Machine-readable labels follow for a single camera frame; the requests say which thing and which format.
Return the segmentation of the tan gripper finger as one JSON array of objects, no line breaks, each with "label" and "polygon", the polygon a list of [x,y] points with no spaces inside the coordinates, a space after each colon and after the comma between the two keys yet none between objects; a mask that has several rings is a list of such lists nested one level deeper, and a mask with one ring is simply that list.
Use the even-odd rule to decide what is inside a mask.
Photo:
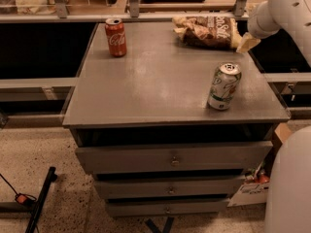
[{"label": "tan gripper finger", "polygon": [[246,32],[243,35],[243,37],[242,37],[242,39],[241,39],[241,41],[240,41],[236,51],[239,52],[239,53],[247,52],[250,49],[252,49],[255,46],[257,46],[259,43],[260,43],[260,39],[255,38],[249,32]]}]

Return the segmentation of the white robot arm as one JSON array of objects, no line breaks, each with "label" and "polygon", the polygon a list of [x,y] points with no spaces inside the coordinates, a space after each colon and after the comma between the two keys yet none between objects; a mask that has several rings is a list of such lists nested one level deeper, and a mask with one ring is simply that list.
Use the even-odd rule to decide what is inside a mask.
[{"label": "white robot arm", "polygon": [[[284,29],[311,65],[311,0],[267,0],[248,19],[264,39]],[[295,131],[274,160],[263,233],[311,233],[311,126]]]}]

